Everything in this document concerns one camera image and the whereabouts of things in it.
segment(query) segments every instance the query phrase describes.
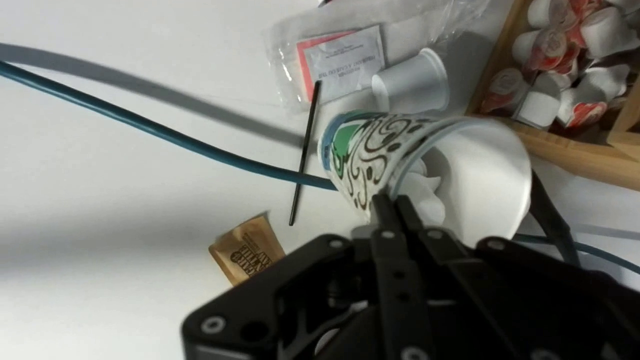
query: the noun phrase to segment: white table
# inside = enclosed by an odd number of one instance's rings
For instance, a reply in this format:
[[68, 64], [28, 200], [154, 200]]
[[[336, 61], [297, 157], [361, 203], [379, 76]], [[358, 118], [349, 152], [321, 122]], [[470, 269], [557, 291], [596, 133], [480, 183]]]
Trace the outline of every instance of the white table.
[[[492, 40], [507, 0], [472, 34]], [[262, 55], [263, 30], [310, 0], [0, 0], [0, 34], [125, 70], [304, 135], [285, 118]], [[460, 111], [489, 47], [460, 47]], [[219, 149], [296, 169], [299, 149], [100, 82], [37, 70]], [[181, 359], [179, 323], [228, 289], [206, 253], [268, 213], [285, 250], [360, 224], [336, 192], [305, 188], [285, 224], [292, 184], [187, 154], [88, 111], [0, 81], [0, 359]], [[546, 169], [571, 224], [640, 232], [640, 194]], [[640, 263], [637, 240], [602, 240]]]

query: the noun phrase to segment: plastic bag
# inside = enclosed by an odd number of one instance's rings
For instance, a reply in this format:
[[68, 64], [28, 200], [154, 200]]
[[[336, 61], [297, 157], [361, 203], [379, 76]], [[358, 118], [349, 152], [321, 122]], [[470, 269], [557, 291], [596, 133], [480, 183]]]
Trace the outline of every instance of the plastic bag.
[[268, 62], [280, 98], [304, 111], [313, 81], [321, 81], [321, 102], [370, 86], [385, 66], [419, 49], [449, 42], [489, 0], [353, 0], [281, 21], [268, 32]]

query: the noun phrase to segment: wooden tray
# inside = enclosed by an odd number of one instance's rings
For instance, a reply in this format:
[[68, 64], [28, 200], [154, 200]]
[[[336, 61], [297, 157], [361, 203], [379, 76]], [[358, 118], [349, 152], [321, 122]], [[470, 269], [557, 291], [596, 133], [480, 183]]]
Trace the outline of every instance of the wooden tray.
[[[512, 0], [509, 14], [501, 34], [489, 55], [488, 66], [480, 76], [478, 88], [470, 101], [465, 115], [478, 117], [482, 97], [485, 94], [492, 76], [507, 66], [514, 66], [512, 44], [517, 34], [527, 30], [526, 10], [529, 0]], [[627, 93], [626, 104], [613, 121], [608, 144], [588, 144], [538, 128], [523, 126], [515, 121], [504, 122], [515, 131], [529, 154], [554, 163], [574, 175], [640, 190], [640, 135], [629, 133], [640, 118], [640, 82]]]

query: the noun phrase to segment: black straw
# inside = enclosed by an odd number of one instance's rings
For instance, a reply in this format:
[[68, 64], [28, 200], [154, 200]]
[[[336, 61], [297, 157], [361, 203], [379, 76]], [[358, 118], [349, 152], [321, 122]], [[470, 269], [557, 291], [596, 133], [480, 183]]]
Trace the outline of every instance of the black straw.
[[[305, 152], [307, 152], [313, 121], [317, 117], [316, 112], [317, 112], [317, 102], [320, 102], [320, 88], [321, 88], [321, 82], [317, 81], [313, 84], [311, 109], [307, 111], [307, 118], [305, 118], [305, 133], [304, 133], [304, 144], [302, 144], [302, 159], [299, 159], [297, 175], [305, 172]], [[296, 183], [296, 192], [293, 192], [293, 203], [292, 203], [292, 213], [290, 213], [290, 219], [287, 219], [287, 226], [296, 224], [299, 192], [302, 192], [302, 184]]]

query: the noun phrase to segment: brown paper packet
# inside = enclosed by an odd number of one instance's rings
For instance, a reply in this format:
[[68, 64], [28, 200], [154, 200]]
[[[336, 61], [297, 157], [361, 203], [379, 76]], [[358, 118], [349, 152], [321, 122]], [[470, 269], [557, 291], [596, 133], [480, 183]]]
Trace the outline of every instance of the brown paper packet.
[[263, 215], [238, 224], [208, 249], [225, 278], [235, 286], [284, 257]]

